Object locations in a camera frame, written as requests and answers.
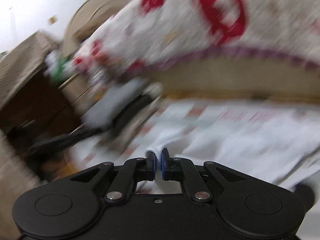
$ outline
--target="black round object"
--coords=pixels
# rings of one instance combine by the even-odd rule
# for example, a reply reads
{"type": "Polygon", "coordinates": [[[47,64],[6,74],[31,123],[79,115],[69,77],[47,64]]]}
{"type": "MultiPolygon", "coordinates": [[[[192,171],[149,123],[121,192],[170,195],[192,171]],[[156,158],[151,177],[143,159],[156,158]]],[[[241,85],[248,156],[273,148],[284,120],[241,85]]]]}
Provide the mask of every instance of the black round object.
{"type": "Polygon", "coordinates": [[[280,238],[295,233],[304,207],[292,192],[269,183],[232,183],[217,205],[221,218],[236,231],[258,238],[280,238]]]}
{"type": "Polygon", "coordinates": [[[252,194],[245,199],[249,210],[260,215],[272,215],[282,208],[281,200],[271,194],[252,194]]]}
{"type": "Polygon", "coordinates": [[[65,195],[50,194],[36,201],[36,210],[45,216],[58,216],[68,212],[72,207],[72,200],[65,195]]]}
{"type": "Polygon", "coordinates": [[[39,239],[76,235],[89,226],[99,212],[99,198],[76,181],[35,188],[20,196],[12,208],[13,219],[20,230],[39,239]]]}

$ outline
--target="metal bolt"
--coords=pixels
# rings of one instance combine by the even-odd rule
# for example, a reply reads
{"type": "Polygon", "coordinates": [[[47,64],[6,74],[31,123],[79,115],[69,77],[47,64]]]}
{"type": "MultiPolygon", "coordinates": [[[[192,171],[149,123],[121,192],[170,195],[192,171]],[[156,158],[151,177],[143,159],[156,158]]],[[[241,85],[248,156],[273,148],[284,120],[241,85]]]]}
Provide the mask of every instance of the metal bolt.
{"type": "Polygon", "coordinates": [[[119,192],[119,191],[110,191],[108,194],[107,194],[107,198],[108,199],[119,199],[122,197],[122,193],[119,192]]]}
{"type": "Polygon", "coordinates": [[[210,193],[205,192],[205,191],[199,191],[199,192],[195,193],[195,197],[200,200],[208,199],[210,196],[211,196],[210,193]]]}

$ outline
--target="wall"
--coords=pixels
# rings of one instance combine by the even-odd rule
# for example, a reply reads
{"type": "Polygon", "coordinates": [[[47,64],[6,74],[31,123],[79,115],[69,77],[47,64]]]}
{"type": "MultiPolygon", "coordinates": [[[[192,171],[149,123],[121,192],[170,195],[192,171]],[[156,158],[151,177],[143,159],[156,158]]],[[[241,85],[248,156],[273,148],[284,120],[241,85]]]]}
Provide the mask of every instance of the wall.
{"type": "Polygon", "coordinates": [[[14,48],[39,29],[61,39],[75,11],[86,0],[0,0],[0,52],[14,48]],[[16,31],[12,22],[13,7],[16,31]],[[56,15],[58,21],[48,24],[56,15]]]}

